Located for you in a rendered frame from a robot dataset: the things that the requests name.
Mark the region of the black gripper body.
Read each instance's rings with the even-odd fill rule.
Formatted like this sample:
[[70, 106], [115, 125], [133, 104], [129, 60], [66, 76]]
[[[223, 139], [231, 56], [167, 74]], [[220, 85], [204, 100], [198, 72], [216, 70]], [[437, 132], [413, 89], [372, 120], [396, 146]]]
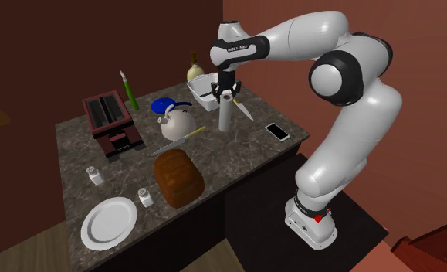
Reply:
[[224, 90], [231, 90], [232, 94], [235, 94], [233, 89], [235, 85], [235, 71], [226, 72], [224, 70], [219, 70], [218, 72], [218, 90], [217, 92], [221, 94]]

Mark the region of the white rectangular tub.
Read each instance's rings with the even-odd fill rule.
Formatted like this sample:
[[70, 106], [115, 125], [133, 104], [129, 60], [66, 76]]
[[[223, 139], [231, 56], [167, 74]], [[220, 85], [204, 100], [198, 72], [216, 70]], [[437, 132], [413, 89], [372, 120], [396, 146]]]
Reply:
[[211, 83], [218, 82], [218, 73], [202, 74], [187, 82], [194, 98], [208, 112], [219, 109], [219, 103], [212, 94]]

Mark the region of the white paper towel roll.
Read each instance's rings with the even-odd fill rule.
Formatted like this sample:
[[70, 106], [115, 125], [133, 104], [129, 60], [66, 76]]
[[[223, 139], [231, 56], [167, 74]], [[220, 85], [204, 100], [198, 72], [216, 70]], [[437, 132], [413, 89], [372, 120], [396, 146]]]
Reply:
[[228, 132], [232, 115], [233, 96], [226, 91], [220, 96], [218, 129], [222, 132]]

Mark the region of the pale bottle with cork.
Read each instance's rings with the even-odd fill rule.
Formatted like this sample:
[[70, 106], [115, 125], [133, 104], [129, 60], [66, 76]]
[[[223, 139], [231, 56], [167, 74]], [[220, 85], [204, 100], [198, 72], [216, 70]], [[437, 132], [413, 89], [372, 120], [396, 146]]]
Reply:
[[187, 72], [187, 81], [191, 81], [204, 73], [204, 70], [198, 65], [197, 53], [195, 51], [191, 51], [191, 67]]

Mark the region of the white kettle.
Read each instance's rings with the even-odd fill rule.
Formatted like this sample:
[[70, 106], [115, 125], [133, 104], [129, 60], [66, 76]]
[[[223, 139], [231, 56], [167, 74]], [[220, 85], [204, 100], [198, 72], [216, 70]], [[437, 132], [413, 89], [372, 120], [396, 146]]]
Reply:
[[192, 115], [186, 110], [175, 109], [173, 104], [166, 108], [164, 116], [159, 117], [157, 122], [161, 125], [162, 135], [170, 141], [176, 141], [197, 129]]

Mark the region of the blue pan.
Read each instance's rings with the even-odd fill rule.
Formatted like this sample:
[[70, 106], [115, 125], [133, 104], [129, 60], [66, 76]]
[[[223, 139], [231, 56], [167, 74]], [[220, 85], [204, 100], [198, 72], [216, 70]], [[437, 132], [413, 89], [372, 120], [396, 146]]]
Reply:
[[182, 106], [182, 105], [191, 106], [192, 103], [190, 103], [190, 102], [176, 102], [175, 100], [171, 99], [170, 97], [161, 97], [161, 98], [156, 99], [151, 104], [151, 109], [156, 114], [164, 114], [166, 109], [170, 105], [174, 105], [175, 107]]

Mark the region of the white-edged black phone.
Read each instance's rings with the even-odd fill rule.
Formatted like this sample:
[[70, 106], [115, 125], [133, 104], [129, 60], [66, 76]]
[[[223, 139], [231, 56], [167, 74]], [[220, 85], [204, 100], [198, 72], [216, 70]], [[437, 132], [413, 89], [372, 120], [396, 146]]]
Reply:
[[290, 138], [290, 135], [275, 123], [266, 125], [265, 129], [281, 142]]

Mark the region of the green slim bottle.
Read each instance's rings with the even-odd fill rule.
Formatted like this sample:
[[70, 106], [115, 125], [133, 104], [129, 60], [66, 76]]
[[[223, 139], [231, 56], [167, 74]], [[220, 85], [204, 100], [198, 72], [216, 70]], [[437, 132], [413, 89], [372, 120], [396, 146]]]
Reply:
[[129, 86], [129, 83], [128, 83], [128, 81], [127, 81], [127, 78], [126, 78], [126, 76], [124, 75], [124, 72], [123, 72], [122, 70], [120, 70], [119, 73], [120, 73], [120, 76], [121, 76], [122, 81], [123, 81], [123, 83], [124, 83], [125, 90], [126, 90], [126, 93], [127, 93], [127, 97], [128, 97], [128, 99], [129, 99], [129, 101], [130, 101], [130, 104], [131, 104], [132, 108], [133, 108], [135, 111], [138, 111], [138, 110], [139, 110], [139, 104], [138, 104], [138, 102], [136, 101], [136, 98], [135, 98], [135, 96], [134, 96], [134, 93], [133, 93], [132, 89], [131, 89], [130, 86]]

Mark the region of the brown bread loaf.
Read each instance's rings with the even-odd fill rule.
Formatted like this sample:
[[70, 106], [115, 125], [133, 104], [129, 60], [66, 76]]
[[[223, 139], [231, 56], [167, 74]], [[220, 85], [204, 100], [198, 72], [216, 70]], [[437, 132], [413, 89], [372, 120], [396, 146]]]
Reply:
[[168, 150], [156, 158], [154, 177], [168, 205], [176, 209], [193, 202], [205, 190], [200, 171], [181, 149]]

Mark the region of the dark red toaster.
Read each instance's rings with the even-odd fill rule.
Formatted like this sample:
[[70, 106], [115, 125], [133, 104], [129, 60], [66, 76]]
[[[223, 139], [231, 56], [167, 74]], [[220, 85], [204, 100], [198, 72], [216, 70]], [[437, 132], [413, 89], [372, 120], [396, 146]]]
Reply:
[[120, 153], [146, 148], [119, 93], [112, 90], [82, 100], [93, 138], [111, 162]]

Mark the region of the white shaker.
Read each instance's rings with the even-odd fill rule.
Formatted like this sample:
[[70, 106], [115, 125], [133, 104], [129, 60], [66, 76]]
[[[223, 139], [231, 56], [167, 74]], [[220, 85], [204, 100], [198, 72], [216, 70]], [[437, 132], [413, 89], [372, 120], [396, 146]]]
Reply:
[[138, 197], [145, 208], [154, 204], [151, 194], [146, 188], [140, 188], [137, 191]]
[[86, 173], [88, 174], [90, 180], [94, 185], [100, 185], [104, 183], [104, 178], [97, 168], [90, 166], [86, 169]]

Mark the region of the black robot stand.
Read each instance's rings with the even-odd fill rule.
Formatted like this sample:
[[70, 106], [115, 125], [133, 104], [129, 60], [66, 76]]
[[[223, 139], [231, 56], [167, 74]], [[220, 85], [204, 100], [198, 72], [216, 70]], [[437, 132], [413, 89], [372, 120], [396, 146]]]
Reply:
[[284, 222], [305, 161], [294, 155], [226, 194], [225, 236], [245, 272], [350, 272], [388, 235], [340, 192], [330, 202], [336, 240], [324, 250], [309, 247]]

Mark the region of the white plate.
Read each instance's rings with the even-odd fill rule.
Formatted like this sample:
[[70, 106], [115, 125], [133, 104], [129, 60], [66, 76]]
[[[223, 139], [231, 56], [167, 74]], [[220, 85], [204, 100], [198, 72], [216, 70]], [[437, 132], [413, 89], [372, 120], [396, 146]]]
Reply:
[[137, 221], [137, 207], [128, 198], [102, 201], [87, 214], [80, 230], [84, 246], [90, 250], [109, 250], [124, 241]]

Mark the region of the red-brown wooden furniture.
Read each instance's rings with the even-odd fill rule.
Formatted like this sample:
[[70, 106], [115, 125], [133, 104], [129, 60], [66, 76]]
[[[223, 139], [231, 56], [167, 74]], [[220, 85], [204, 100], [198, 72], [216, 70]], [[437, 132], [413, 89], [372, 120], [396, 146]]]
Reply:
[[413, 240], [404, 236], [391, 252], [413, 272], [447, 272], [447, 224]]

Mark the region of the short yellow-handled knife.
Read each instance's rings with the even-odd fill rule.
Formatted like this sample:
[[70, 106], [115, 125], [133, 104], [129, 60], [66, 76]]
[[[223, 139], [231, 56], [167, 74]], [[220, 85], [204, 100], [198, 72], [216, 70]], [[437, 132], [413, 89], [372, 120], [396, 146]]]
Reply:
[[247, 110], [247, 108], [244, 106], [243, 103], [238, 102], [236, 99], [233, 100], [233, 103], [237, 106], [238, 109], [240, 109], [241, 112], [244, 113], [245, 116], [247, 116], [248, 119], [253, 121], [252, 115], [249, 113], [249, 111]]

